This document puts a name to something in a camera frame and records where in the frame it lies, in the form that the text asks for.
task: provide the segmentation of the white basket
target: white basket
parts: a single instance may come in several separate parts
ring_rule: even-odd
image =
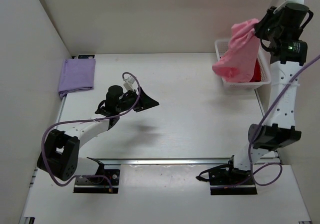
[[[230,39],[216,40],[214,42],[216,57],[219,60],[220,56],[223,56],[225,52],[228,50],[228,43]],[[268,62],[263,54],[261,48],[259,48],[259,53],[257,56],[258,62],[260,64],[261,70],[261,81],[260,82],[246,82],[246,83],[233,83],[228,82],[224,78],[222,78],[223,85],[228,89],[256,89],[261,85],[267,85],[271,82],[271,73]]]

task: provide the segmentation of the folded purple towel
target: folded purple towel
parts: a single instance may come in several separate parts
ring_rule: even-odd
[[[62,66],[58,92],[62,98],[67,93],[94,88],[95,59],[68,59]]]

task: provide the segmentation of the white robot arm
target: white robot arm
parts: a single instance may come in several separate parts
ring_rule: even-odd
[[[103,164],[90,158],[78,158],[79,149],[99,134],[110,130],[119,121],[121,113],[133,107],[135,112],[140,112],[159,103],[150,98],[143,89],[139,88],[139,99],[133,89],[133,78],[125,80],[124,86],[127,92],[123,93],[121,86],[111,86],[106,94],[106,99],[101,101],[90,120],[75,124],[64,131],[54,129],[49,132],[45,143],[45,158],[48,161],[52,174],[60,180],[66,181],[72,175],[104,175]],[[37,162],[39,169],[48,172],[40,154]]]
[[[261,46],[271,54],[271,92],[269,107],[278,98],[289,80],[306,62],[307,44],[299,40],[313,13],[304,5],[304,0],[286,0],[278,8],[271,7],[265,17],[255,25],[255,36]],[[266,47],[262,40],[270,41]],[[286,147],[300,140],[301,132],[295,128],[295,101],[298,77],[290,83],[285,94],[267,116],[262,126],[252,124],[248,131],[248,144],[232,156],[228,164],[203,171],[197,179],[209,181],[211,194],[256,194],[252,179],[252,165],[265,154]],[[209,173],[209,179],[203,173]],[[245,190],[246,186],[254,190]]]

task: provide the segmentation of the pink towel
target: pink towel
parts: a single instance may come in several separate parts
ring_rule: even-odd
[[[228,82],[250,82],[254,75],[260,40],[254,35],[259,20],[252,19],[231,28],[228,51],[213,64],[213,71]]]

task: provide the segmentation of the white table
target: white table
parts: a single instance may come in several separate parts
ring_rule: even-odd
[[[96,60],[94,90],[68,94],[60,121],[89,118],[108,87],[122,85],[124,71],[134,73],[160,106],[123,116],[113,129],[80,151],[83,157],[111,158],[106,161],[113,164],[117,158],[130,159],[120,160],[118,194],[73,193],[73,184],[57,187],[47,173],[38,170],[24,212],[35,217],[34,224],[298,224],[310,220],[290,166],[283,167],[275,184],[257,187],[258,195],[253,196],[210,196],[209,184],[195,179],[212,167],[204,164],[210,160],[201,158],[225,163],[246,144],[249,125],[262,116],[254,91],[223,90],[221,79],[211,70],[214,54],[96,55]],[[199,158],[202,165],[165,160],[168,157]],[[257,174],[257,180],[266,183],[278,170],[268,167]]]
[[[160,105],[121,117],[81,148],[94,158],[230,158],[262,117],[254,91],[227,93],[212,71],[215,54],[96,55],[94,90],[68,94],[61,121],[90,118],[122,73],[138,77]]]

